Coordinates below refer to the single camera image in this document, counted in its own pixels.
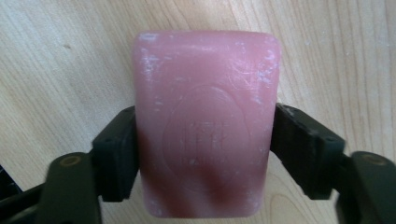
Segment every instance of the wooden table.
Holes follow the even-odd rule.
[[[52,160],[134,104],[131,45],[144,30],[245,30],[283,44],[278,101],[396,160],[396,1],[11,1],[0,3],[0,163],[23,189]],[[132,199],[103,203],[105,223],[336,223],[272,154],[264,207],[237,219],[158,219]]]

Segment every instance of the pink soap bar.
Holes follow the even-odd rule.
[[[156,217],[258,211],[280,46],[268,34],[160,31],[134,42],[141,177]]]

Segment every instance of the metal screw head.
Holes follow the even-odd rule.
[[[379,157],[379,156],[376,156],[376,155],[371,155],[371,154],[364,154],[364,155],[362,155],[362,157],[366,160],[366,161],[368,161],[368,162],[370,162],[371,164],[374,164],[374,165],[386,165],[387,164],[387,161],[386,160],[384,160],[382,157]]]
[[[76,165],[80,161],[81,161],[80,156],[69,156],[69,157],[63,158],[59,163],[63,167],[69,167],[69,166]]]

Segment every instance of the light wooden surface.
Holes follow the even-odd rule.
[[[23,189],[134,104],[130,48],[139,31],[245,30],[283,44],[278,101],[343,136],[347,152],[396,160],[396,1],[0,2],[0,163]],[[264,207],[237,219],[158,219],[132,199],[103,204],[105,223],[336,223],[271,155]]]

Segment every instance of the embossed logo on soap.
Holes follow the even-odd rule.
[[[185,95],[163,134],[163,155],[180,183],[194,191],[223,188],[244,163],[248,129],[225,90],[201,86]]]

